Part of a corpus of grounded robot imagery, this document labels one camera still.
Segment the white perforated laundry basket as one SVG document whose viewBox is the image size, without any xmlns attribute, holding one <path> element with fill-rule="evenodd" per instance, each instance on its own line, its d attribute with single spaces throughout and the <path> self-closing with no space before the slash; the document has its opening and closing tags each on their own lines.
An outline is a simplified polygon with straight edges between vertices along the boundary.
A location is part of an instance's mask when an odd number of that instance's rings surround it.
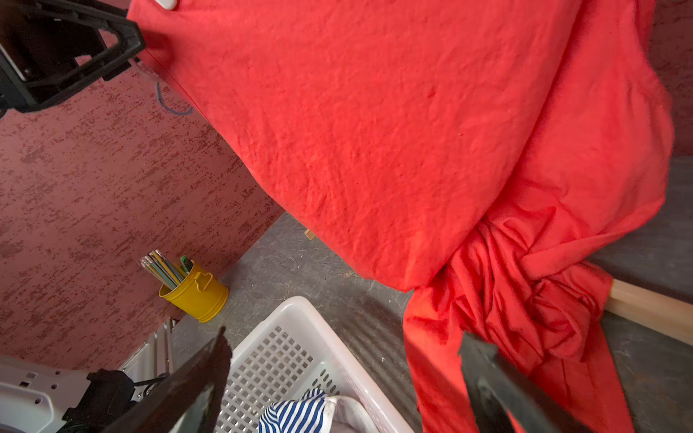
<svg viewBox="0 0 693 433">
<path fill-rule="evenodd" d="M 216 431 L 255 432 L 266 407 L 313 389 L 356 399 L 381 432 L 411 429 L 312 304 L 292 297 L 234 349 Z"/>
</svg>

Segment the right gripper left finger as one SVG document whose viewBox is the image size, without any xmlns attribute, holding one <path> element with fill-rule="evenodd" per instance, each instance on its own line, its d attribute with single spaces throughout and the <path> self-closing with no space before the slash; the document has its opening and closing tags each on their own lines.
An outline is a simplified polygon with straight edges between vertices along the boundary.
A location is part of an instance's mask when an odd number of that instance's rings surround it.
<svg viewBox="0 0 693 433">
<path fill-rule="evenodd" d="M 233 351 L 218 330 L 194 357 L 157 385 L 142 402 L 106 427 L 106 432 L 212 432 Z"/>
</svg>

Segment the blue white striped tank top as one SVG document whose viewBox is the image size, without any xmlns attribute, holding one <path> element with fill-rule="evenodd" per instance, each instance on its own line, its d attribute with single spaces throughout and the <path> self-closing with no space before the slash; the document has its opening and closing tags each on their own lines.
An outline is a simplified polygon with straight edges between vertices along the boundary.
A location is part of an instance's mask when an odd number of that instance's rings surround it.
<svg viewBox="0 0 693 433">
<path fill-rule="evenodd" d="M 260 433 L 378 433 L 375 422 L 357 400 L 310 389 L 297 400 L 269 405 L 258 420 Z"/>
</svg>

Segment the yellow pencil cup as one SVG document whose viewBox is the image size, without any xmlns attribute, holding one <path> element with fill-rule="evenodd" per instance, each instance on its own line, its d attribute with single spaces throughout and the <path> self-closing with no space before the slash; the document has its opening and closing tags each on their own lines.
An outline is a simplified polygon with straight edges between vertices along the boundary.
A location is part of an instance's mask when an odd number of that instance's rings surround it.
<svg viewBox="0 0 693 433">
<path fill-rule="evenodd" d="M 140 264 L 161 284 L 160 298 L 200 323 L 214 319 L 227 303 L 229 288 L 187 255 L 175 263 L 155 249 L 142 257 Z"/>
</svg>

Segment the white clothespin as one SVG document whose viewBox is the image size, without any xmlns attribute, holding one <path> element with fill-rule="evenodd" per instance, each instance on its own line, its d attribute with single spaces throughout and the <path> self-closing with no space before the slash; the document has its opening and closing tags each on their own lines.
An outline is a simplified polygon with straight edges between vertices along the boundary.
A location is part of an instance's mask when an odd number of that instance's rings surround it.
<svg viewBox="0 0 693 433">
<path fill-rule="evenodd" d="M 155 2 L 167 11 L 174 10 L 179 3 L 178 0 L 155 0 Z"/>
</svg>

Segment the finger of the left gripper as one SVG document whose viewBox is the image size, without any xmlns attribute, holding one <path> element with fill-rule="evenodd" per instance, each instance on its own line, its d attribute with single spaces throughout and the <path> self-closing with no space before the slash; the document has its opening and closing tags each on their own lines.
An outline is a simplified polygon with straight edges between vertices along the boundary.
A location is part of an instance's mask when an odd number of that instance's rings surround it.
<svg viewBox="0 0 693 433">
<path fill-rule="evenodd" d="M 127 70 L 144 48 L 126 9 L 101 1 L 3 1 L 1 112 L 58 106 Z"/>
</svg>

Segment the red tank top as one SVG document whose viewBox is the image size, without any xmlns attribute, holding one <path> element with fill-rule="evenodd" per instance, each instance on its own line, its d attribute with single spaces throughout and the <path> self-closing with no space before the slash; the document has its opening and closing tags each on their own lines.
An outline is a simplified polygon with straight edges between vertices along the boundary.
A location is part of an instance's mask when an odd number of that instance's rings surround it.
<svg viewBox="0 0 693 433">
<path fill-rule="evenodd" d="M 409 292 L 423 428 L 476 427 L 465 333 L 595 432 L 633 430 L 588 261 L 661 208 L 652 1 L 131 3 L 144 62 L 362 277 Z"/>
</svg>

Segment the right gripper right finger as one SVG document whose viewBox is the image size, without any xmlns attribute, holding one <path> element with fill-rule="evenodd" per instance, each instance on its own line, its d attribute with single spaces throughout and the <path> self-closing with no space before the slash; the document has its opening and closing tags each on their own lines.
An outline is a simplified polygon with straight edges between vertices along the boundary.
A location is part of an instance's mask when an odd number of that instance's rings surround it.
<svg viewBox="0 0 693 433">
<path fill-rule="evenodd" d="M 459 355 L 479 431 L 590 431 L 503 358 L 497 346 L 467 332 Z"/>
</svg>

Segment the wooden clothes rack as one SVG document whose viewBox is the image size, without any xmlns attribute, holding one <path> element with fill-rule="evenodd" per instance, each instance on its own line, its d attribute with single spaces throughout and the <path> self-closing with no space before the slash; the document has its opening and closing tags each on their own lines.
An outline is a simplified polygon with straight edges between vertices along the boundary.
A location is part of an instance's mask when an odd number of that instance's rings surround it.
<svg viewBox="0 0 693 433">
<path fill-rule="evenodd" d="M 613 280 L 606 311 L 692 345 L 692 305 L 685 301 Z"/>
</svg>

